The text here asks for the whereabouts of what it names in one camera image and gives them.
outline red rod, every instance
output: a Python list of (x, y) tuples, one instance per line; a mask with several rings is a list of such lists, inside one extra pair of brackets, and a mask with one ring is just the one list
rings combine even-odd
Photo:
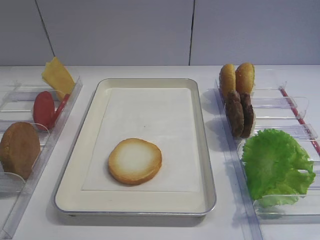
[[(284, 97), (287, 97), (286, 100), (287, 102), (290, 104), (291, 106), (291, 110), (294, 114), (294, 116), (296, 117), (296, 119), (298, 120), (298, 122), (301, 124), (301, 125), (305, 125), (305, 121), (299, 116), (299, 113), (298, 113), (298, 110), (296, 107), (294, 107), (294, 104), (293, 102), (291, 101), (291, 99), (288, 97), (288, 94), (287, 92), (285, 91), (285, 89), (283, 89), (282, 87), (280, 88), (280, 92), (282, 94), (282, 96)], [(320, 146), (318, 144), (317, 141), (313, 140), (311, 141), (311, 144), (313, 145), (314, 149), (316, 150), (316, 152), (318, 153), (318, 155), (320, 156)]]

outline table surface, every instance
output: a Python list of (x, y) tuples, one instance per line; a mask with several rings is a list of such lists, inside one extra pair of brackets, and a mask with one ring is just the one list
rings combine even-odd
[[(64, 126), (59, 140), (51, 154), (46, 168), (14, 235), (15, 240), (60, 239), (249, 239), (242, 229), (244, 208), (239, 204), (239, 188), (235, 171), (224, 158), (224, 153), (216, 151), (214, 144), (220, 135), (220, 144), (227, 144), (223, 129), (215, 126), (218, 106), (214, 101), (212, 88), (221, 66), (73, 66), (83, 83), (82, 90)], [(39, 79), (43, 67), (17, 67), (15, 70), (25, 74), (25, 81)], [(289, 96), (304, 96), (309, 99), (305, 122), (320, 133), (320, 114), (318, 112), (318, 84), (320, 65), (260, 65), (256, 69), (272, 69), (278, 79), (287, 81)], [(0, 67), (0, 85), (10, 78), (10, 67)], [(198, 83), (203, 120), (207, 135), (217, 203), (201, 223), (195, 226), (179, 226), (176, 222), (163, 226), (122, 225), (110, 222), (108, 226), (97, 222), (65, 221), (53, 206), (53, 194), (57, 180), (63, 169), (68, 151), (80, 126), (81, 119), (90, 97), (99, 81), (106, 78), (189, 78)], [(320, 236), (320, 224), (264, 224), (261, 230), (265, 240), (316, 240)]]

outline green lettuce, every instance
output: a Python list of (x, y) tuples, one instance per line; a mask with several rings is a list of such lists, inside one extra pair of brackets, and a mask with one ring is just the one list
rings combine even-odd
[(316, 176), (306, 150), (282, 130), (265, 129), (249, 138), (242, 161), (250, 196), (265, 207), (294, 204), (297, 195), (307, 194)]

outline red tomato slice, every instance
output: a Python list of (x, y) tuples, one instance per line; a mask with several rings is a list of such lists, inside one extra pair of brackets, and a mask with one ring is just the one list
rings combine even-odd
[(64, 95), (64, 98), (62, 99), (62, 102), (60, 103), (59, 107), (56, 109), (52, 119), (51, 119), (51, 122), (50, 122), (50, 127), (53, 128), (55, 125), (56, 125), (56, 121), (60, 115), (60, 113), (62, 112), (62, 110), (65, 108), (67, 102), (68, 102), (68, 99), (70, 97), (70, 94), (66, 94)]
[[(47, 129), (51, 128), (52, 117), (55, 114), (55, 103), (52, 95), (48, 91), (40, 92), (33, 104), (33, 121), (41, 124)], [(41, 125), (36, 125), (39, 130), (47, 129)]]

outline yellow cheese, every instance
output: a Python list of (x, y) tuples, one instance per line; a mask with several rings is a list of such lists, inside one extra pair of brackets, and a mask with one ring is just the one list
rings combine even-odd
[(70, 73), (56, 56), (51, 62), (45, 64), (42, 79), (57, 91), (57, 97), (60, 101), (65, 94), (71, 94), (75, 86)]

